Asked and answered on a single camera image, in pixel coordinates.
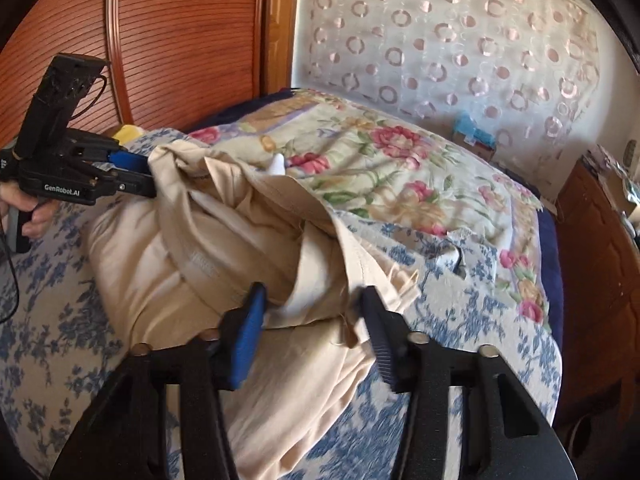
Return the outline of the person's left hand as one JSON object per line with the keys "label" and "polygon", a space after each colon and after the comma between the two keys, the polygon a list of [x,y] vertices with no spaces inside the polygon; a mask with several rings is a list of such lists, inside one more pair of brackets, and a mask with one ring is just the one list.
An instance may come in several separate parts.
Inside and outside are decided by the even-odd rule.
{"label": "person's left hand", "polygon": [[0,205],[3,229],[9,226],[9,210],[11,208],[30,212],[32,218],[24,224],[22,233],[32,240],[38,240],[49,229],[60,203],[57,200],[40,202],[35,197],[24,193],[16,182],[9,181],[1,183]]}

